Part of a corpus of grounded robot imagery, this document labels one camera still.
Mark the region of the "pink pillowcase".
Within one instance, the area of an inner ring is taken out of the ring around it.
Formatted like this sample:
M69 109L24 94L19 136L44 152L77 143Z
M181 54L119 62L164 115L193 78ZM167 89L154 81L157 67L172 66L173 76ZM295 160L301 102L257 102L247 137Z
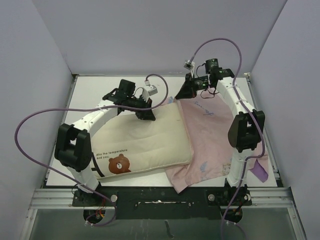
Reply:
M165 169L177 193L203 181L223 181L230 171L233 148L228 131L234 120L228 105L209 94L177 100L190 136L193 159L188 165Z

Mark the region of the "cream pillow with bear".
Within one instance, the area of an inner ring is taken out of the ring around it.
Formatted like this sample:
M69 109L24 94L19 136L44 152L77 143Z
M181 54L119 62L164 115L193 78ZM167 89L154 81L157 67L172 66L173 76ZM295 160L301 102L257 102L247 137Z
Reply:
M154 121L134 114L108 121L91 139L90 167L99 179L144 173L189 164L194 155L178 103L153 110Z

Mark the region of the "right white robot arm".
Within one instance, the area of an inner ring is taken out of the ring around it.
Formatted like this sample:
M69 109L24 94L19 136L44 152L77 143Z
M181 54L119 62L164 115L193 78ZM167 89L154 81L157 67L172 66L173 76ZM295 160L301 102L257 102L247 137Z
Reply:
M237 75L233 74L231 69L220 67L216 58L206 60L204 66L206 75L196 77L194 62L188 60L184 64L190 72L185 75L184 83L175 99L192 99L199 91L215 89L231 110L233 121L227 138L233 148L233 154L226 178L231 187L222 192L222 197L227 204L233 205L241 198L240 191L235 187L240 188L246 184L249 160L265 155L263 129L266 117L263 111L256 110L247 101L237 85ZM261 153L254 155L258 144L262 144Z

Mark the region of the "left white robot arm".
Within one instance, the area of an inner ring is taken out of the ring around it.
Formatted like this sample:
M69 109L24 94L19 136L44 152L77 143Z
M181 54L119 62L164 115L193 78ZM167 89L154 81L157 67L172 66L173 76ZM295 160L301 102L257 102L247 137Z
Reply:
M102 97L94 110L73 124L62 124L58 129L54 157L65 166L77 181L79 189L84 193L84 200L95 206L100 203L102 193L97 189L99 181L90 167L93 160L91 137L106 122L118 116L129 107L136 117L144 121L155 121L150 110L150 96L158 92L148 80L142 88L140 96L135 96L136 84L122 79L119 86Z

